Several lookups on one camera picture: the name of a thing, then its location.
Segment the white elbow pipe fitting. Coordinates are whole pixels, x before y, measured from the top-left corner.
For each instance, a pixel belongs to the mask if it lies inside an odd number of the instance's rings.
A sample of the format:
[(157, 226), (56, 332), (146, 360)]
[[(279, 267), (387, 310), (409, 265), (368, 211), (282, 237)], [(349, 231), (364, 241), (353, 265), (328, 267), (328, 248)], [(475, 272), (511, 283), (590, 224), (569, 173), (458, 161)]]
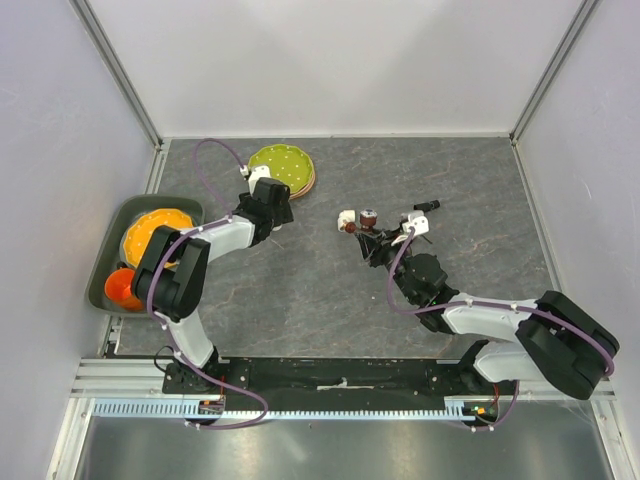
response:
[(339, 213), (337, 219), (337, 228), (340, 232), (352, 234), (357, 230), (356, 211), (343, 210)]

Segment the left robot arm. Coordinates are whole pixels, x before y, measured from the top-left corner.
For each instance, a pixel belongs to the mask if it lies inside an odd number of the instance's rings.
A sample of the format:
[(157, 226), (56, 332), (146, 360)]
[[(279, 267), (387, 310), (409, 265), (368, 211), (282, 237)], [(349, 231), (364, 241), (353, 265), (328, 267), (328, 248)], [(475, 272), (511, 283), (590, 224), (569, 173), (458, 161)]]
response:
[(208, 265), (258, 245), (293, 221), (287, 185), (270, 177), (249, 184), (238, 206), (220, 220), (184, 231), (157, 227), (131, 284), (149, 315), (169, 331), (176, 356), (188, 365), (185, 382), (198, 393), (211, 392), (220, 378), (218, 367), (210, 362), (216, 348), (198, 314)]

